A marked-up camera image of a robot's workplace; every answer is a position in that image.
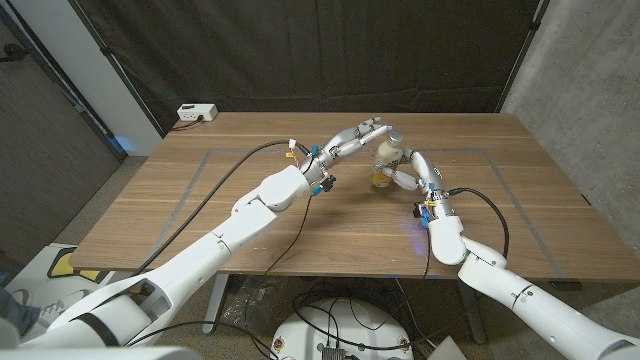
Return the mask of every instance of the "table leg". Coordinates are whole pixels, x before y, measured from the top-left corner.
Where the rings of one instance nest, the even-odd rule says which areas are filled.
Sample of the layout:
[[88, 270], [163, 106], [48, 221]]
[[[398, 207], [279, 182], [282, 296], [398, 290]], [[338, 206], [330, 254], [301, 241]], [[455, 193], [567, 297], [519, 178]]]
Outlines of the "table leg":
[[[222, 305], [224, 304], [224, 293], [227, 288], [227, 281], [229, 280], [229, 274], [217, 274], [215, 282], [213, 283], [213, 290], [211, 291], [211, 297], [209, 298], [209, 306], [207, 307], [207, 314], [204, 316], [205, 321], [217, 321], [220, 317]], [[202, 326], [202, 332], [205, 334], [211, 334], [216, 330], [214, 325], [205, 324]]]
[[471, 336], [476, 344], [484, 344], [487, 342], [487, 335], [484, 332], [482, 318], [480, 317], [480, 308], [476, 302], [474, 290], [462, 280], [457, 280], [462, 306], [467, 309], [467, 321], [471, 329]]

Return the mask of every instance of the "jar lid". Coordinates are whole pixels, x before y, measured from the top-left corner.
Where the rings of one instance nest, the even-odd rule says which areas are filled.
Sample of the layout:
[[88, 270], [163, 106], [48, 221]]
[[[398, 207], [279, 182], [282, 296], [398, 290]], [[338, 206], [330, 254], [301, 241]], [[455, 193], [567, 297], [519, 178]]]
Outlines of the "jar lid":
[[404, 135], [402, 135], [401, 132], [396, 131], [396, 130], [392, 130], [389, 132], [389, 136], [387, 137], [387, 141], [389, 142], [389, 145], [391, 146], [398, 146], [400, 144], [402, 144], [402, 139], [404, 138]]

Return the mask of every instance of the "bottle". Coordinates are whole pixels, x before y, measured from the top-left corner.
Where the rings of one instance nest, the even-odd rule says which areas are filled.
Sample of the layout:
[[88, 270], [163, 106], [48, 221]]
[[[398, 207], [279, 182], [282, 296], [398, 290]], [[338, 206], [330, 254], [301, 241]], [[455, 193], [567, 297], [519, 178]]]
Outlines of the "bottle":
[[378, 152], [373, 159], [373, 173], [371, 182], [377, 187], [387, 187], [391, 183], [391, 178], [382, 173], [385, 167], [398, 167], [402, 158], [403, 135], [399, 131], [391, 131], [387, 136], [387, 141], [378, 146]]

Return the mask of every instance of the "black curtain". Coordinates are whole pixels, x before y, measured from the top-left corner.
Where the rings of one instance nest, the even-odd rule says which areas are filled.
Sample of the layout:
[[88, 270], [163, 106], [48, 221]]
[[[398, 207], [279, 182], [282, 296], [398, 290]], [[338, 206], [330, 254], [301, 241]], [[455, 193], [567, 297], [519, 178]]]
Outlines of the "black curtain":
[[78, 4], [167, 131], [182, 103], [493, 112], [538, 1]]

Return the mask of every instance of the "electrical outlet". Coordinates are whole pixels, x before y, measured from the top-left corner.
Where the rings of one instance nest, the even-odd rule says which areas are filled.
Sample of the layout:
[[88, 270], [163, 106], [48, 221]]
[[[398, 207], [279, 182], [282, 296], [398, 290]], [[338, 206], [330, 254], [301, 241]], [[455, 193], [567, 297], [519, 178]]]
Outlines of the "electrical outlet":
[[182, 121], [196, 121], [200, 115], [204, 121], [212, 121], [218, 115], [216, 104], [182, 104], [178, 109]]

